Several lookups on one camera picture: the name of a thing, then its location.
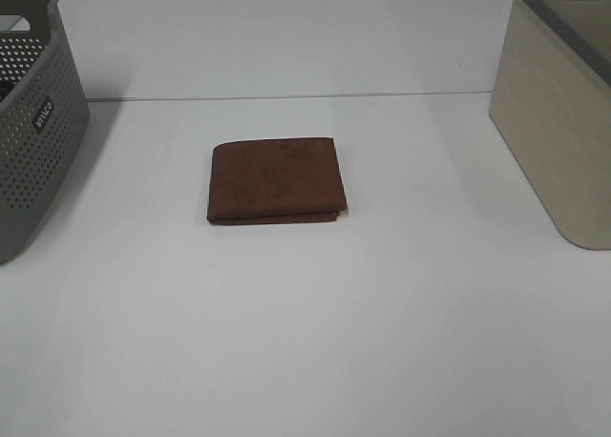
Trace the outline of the brown towel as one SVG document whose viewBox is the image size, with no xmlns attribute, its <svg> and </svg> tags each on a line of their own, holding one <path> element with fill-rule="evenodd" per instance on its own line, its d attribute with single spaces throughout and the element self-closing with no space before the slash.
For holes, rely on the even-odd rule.
<svg viewBox="0 0 611 437">
<path fill-rule="evenodd" d="M 331 137 L 235 141 L 213 150 L 212 224 L 331 222 L 347 208 Z"/>
</svg>

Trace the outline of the beige basket with grey rim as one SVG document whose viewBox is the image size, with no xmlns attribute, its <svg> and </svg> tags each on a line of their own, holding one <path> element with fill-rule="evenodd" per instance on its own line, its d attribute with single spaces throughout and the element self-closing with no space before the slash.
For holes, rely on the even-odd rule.
<svg viewBox="0 0 611 437">
<path fill-rule="evenodd" d="M 490 117 L 558 232 L 610 247 L 610 0 L 513 0 Z"/>
</svg>

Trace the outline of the grey perforated plastic basket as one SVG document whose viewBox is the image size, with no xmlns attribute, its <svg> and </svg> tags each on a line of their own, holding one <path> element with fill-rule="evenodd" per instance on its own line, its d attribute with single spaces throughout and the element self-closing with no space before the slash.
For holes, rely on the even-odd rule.
<svg viewBox="0 0 611 437">
<path fill-rule="evenodd" d="M 90 111 L 59 0 L 1 0 L 1 261 L 26 247 L 68 174 Z"/>
</svg>

